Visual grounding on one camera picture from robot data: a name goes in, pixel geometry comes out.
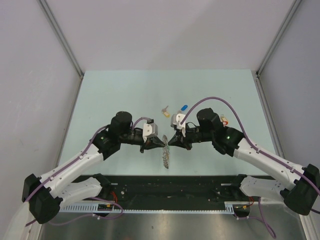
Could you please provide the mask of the round metal keyring disc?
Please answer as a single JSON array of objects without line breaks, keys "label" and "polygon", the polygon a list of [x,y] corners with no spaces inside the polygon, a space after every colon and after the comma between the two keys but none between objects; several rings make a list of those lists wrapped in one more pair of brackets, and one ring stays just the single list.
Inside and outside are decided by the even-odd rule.
[{"label": "round metal keyring disc", "polygon": [[169,169],[170,151],[168,150],[168,137],[164,134],[162,141],[166,143],[166,147],[162,148],[163,167]]}]

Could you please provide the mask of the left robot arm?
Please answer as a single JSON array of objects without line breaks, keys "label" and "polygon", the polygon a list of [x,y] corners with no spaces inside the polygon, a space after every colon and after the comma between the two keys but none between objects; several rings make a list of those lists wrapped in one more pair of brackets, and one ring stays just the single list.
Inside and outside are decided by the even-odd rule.
[{"label": "left robot arm", "polygon": [[28,203],[34,220],[45,224],[60,209],[77,201],[96,197],[107,199],[111,184],[102,174],[78,183],[74,180],[88,168],[115,154],[122,144],[139,146],[141,153],[165,147],[158,138],[158,126],[153,119],[148,118],[143,128],[135,128],[129,112],[116,113],[110,124],[99,128],[76,156],[41,176],[31,174],[25,178],[22,201]]}]

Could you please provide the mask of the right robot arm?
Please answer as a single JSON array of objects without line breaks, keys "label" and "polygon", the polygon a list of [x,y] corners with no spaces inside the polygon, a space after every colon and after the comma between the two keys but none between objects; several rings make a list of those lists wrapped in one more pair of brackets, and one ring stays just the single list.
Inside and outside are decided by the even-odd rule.
[{"label": "right robot arm", "polygon": [[193,143],[210,142],[220,154],[243,160],[271,176],[271,179],[262,179],[239,174],[230,188],[235,200],[262,197],[283,202],[303,216],[312,211],[320,194],[320,171],[316,166],[304,167],[266,151],[250,142],[243,132],[223,125],[211,108],[197,113],[199,124],[194,127],[187,126],[184,118],[181,113],[172,116],[171,127],[175,135],[168,142],[169,146],[191,150]]}]

